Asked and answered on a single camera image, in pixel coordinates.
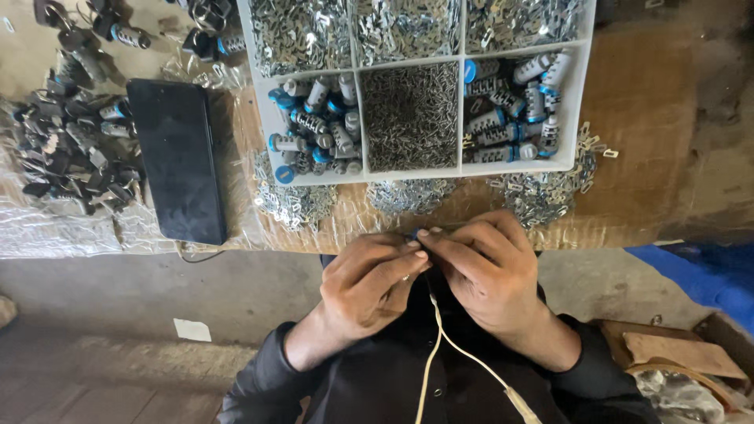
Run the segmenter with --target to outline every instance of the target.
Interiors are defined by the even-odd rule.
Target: hand
[[[400,317],[414,280],[431,266],[419,248],[390,234],[349,244],[322,272],[322,301],[287,335],[291,365],[311,369]]]
[[[575,364],[581,341],[537,298],[537,257],[511,212],[479,215],[450,235],[421,230],[418,238],[481,328],[548,369]]]

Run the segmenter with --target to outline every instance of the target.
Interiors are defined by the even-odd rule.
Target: white earphone cable
[[[430,294],[430,300],[432,301],[432,305],[434,306],[434,319],[437,321],[437,342],[434,344],[434,349],[432,349],[432,353],[429,354],[429,358],[427,359],[427,364],[425,365],[425,373],[424,373],[424,379],[421,383],[421,395],[419,396],[419,406],[416,411],[416,420],[414,421],[415,424],[421,423],[421,417],[424,415],[424,404],[427,397],[427,385],[429,382],[429,368],[432,364],[432,359],[434,359],[435,354],[437,354],[437,350],[440,347],[440,343],[442,342],[442,339],[445,338],[445,340],[450,343],[455,350],[459,351],[460,353],[468,356],[469,358],[473,359],[475,362],[477,362],[479,365],[481,365],[487,372],[489,372],[497,381],[500,382],[500,384],[505,387],[505,394],[510,399],[510,402],[513,404],[513,406],[516,408],[516,410],[521,414],[521,417],[524,420],[525,424],[542,424],[539,418],[537,418],[537,415],[532,411],[531,408],[526,404],[526,401],[523,400],[521,395],[518,394],[515,390],[513,390],[512,387],[510,387],[506,382],[500,378],[500,376],[492,370],[487,364],[482,362],[479,358],[472,355],[469,352],[466,352],[465,350],[461,349],[456,345],[450,337],[448,337],[447,334],[445,334],[445,330],[443,329],[443,319],[440,317],[440,308],[437,306],[437,300],[434,298],[433,294]]]

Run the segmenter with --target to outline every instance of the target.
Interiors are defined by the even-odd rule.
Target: clear plastic wrap
[[[723,424],[725,409],[709,389],[689,376],[647,370],[636,375],[636,386],[655,410],[706,424]]]

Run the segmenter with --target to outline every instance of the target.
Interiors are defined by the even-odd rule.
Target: black smartphone
[[[138,78],[126,90],[160,232],[174,240],[225,243],[207,92]]]

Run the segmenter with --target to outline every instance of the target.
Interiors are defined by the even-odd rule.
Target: black sleeve
[[[301,415],[299,402],[317,388],[324,366],[300,373],[290,365],[283,341],[294,325],[285,322],[273,330],[256,356],[236,374],[217,416],[221,424],[293,424]]]
[[[636,388],[634,378],[613,361],[599,328],[568,315],[563,322],[581,337],[581,356],[562,373],[547,373],[560,410],[573,424],[621,422],[661,424],[649,400]]]

